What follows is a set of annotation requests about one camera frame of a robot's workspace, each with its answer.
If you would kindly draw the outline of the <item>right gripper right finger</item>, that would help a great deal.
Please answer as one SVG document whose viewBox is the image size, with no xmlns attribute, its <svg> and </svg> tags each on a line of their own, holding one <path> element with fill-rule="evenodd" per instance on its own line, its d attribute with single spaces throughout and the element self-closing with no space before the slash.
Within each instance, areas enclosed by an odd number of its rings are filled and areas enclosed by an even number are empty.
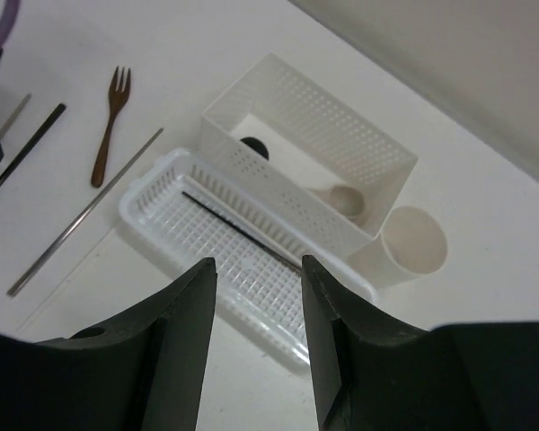
<svg viewBox="0 0 539 431">
<path fill-rule="evenodd" d="M 422 330 L 302 259 L 321 430 L 539 430 L 539 321 Z"/>
</svg>

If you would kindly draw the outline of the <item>thin clear chopstick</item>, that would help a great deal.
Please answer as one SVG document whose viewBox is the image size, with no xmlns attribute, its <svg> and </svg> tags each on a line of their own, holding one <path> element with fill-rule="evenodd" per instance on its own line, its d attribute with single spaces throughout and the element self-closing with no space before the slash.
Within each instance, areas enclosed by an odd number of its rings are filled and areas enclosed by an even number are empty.
<svg viewBox="0 0 539 431">
<path fill-rule="evenodd" d="M 85 271 L 86 267 L 91 263 L 96 262 L 106 251 L 106 249 L 119 237 L 119 227 L 116 227 L 108 231 L 95 246 L 89 250 L 87 254 L 78 262 L 78 264 L 68 273 L 68 275 L 57 285 L 54 291 L 47 296 L 47 298 L 39 305 L 36 311 L 34 311 L 16 330 L 16 334 L 23 334 L 34 322 L 61 296 L 70 285 L 75 282 L 78 276 Z"/>
</svg>

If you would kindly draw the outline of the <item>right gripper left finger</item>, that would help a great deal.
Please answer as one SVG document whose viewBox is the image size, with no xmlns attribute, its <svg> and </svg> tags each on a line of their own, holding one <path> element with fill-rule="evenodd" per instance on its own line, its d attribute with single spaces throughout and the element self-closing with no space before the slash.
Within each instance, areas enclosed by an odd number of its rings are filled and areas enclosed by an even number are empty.
<svg viewBox="0 0 539 431">
<path fill-rule="evenodd" d="M 69 338 L 0 334 L 0 430 L 192 430 L 216 306 L 216 263 Z"/>
</svg>

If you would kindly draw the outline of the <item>beige plastic spoon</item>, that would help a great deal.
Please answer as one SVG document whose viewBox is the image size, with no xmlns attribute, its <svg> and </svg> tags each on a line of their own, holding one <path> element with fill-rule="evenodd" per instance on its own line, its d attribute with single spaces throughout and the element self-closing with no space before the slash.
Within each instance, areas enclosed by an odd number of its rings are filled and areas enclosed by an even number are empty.
<svg viewBox="0 0 539 431">
<path fill-rule="evenodd" d="M 334 185 L 328 189 L 308 189 L 325 204 L 349 220 L 356 220 L 366 210 L 364 195 L 347 185 Z"/>
</svg>

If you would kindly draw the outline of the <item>silver metal chopstick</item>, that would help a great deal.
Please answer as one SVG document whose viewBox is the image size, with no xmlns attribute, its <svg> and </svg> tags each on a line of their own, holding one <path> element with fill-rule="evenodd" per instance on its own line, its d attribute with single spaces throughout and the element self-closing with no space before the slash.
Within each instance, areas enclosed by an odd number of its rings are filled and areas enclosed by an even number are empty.
<svg viewBox="0 0 539 431">
<path fill-rule="evenodd" d="M 30 280 L 41 270 L 48 260 L 55 254 L 61 245 L 71 236 L 84 219 L 92 213 L 96 206 L 105 198 L 105 196 L 114 188 L 122 177 L 131 169 L 138 159 L 154 143 L 155 140 L 164 132 L 164 128 L 158 128 L 148 141 L 132 156 L 132 158 L 119 170 L 119 172 L 102 188 L 102 190 L 93 198 L 93 200 L 77 215 L 77 217 L 62 231 L 62 233 L 53 241 L 46 250 L 28 267 L 28 269 L 16 280 L 16 282 L 7 290 L 6 294 L 14 298 Z"/>
</svg>

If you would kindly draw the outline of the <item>black spoon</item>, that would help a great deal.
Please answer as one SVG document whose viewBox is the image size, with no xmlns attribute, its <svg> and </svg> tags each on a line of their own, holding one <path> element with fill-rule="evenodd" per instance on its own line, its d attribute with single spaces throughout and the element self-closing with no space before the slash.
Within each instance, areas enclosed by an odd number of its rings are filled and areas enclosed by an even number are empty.
<svg viewBox="0 0 539 431">
<path fill-rule="evenodd" d="M 266 161 L 270 159 L 270 153 L 267 146 L 260 139 L 253 136 L 246 136 L 241 139 L 241 142 L 251 148 L 255 153 L 260 155 Z"/>
</svg>

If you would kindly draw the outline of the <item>long black chopstick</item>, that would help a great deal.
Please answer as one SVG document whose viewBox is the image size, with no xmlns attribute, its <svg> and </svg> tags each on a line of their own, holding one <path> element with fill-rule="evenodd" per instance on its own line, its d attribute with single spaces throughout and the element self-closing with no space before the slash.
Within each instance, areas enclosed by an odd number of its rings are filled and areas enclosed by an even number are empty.
<svg viewBox="0 0 539 431">
<path fill-rule="evenodd" d="M 233 224 L 232 222 L 230 222 L 229 220 L 227 220 L 226 218 L 222 217 L 221 215 L 219 215 L 218 213 L 216 213 L 214 210 L 212 210 L 211 208 L 207 207 L 205 204 L 201 203 L 200 201 L 198 201 L 196 198 L 194 198 L 192 195 L 190 195 L 189 193 L 187 193 L 186 191 L 183 191 L 181 193 L 185 198 L 189 199 L 190 201 L 192 201 L 194 204 L 197 204 L 199 207 L 201 207 L 202 209 L 206 210 L 208 213 L 210 213 L 213 217 L 215 217 L 216 219 L 218 219 L 220 222 L 222 222 L 223 224 L 229 226 L 231 229 L 233 229 L 235 232 L 239 233 L 241 236 L 243 236 L 244 238 L 246 238 L 248 241 L 252 242 L 253 244 L 255 244 L 258 248 L 260 248 L 261 250 L 263 250 L 264 252 L 268 253 L 271 257 L 273 257 L 274 259 L 276 259 L 277 261 L 279 261 L 281 264 L 285 265 L 286 267 L 290 268 L 291 270 L 293 270 L 294 272 L 296 272 L 298 275 L 301 274 L 302 272 L 302 269 L 300 266 L 298 266 L 296 263 L 290 261 L 289 259 L 287 259 L 286 257 L 282 256 L 281 254 L 279 254 L 277 251 L 274 251 L 273 249 L 271 249 L 271 247 L 269 247 L 268 245 L 264 244 L 263 242 L 257 240 L 256 238 L 254 238 L 252 235 L 248 234 L 247 232 L 245 232 L 245 230 L 241 229 L 240 227 L 238 227 L 237 225 Z"/>
</svg>

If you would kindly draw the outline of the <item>grey metal chopstick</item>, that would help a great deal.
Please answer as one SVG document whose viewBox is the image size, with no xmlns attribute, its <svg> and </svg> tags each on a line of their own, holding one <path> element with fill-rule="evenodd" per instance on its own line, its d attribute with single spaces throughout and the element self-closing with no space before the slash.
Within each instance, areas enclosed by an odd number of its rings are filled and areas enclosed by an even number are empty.
<svg viewBox="0 0 539 431">
<path fill-rule="evenodd" d="M 31 100 L 31 93 L 27 93 L 22 100 L 19 102 L 19 104 L 14 108 L 10 116 L 6 119 L 4 124 L 0 127 L 0 140 L 4 138 L 4 136 L 7 134 L 9 129 L 12 127 L 14 122 L 19 118 L 19 116 L 22 114 L 22 111 L 28 104 L 28 102 Z"/>
</svg>

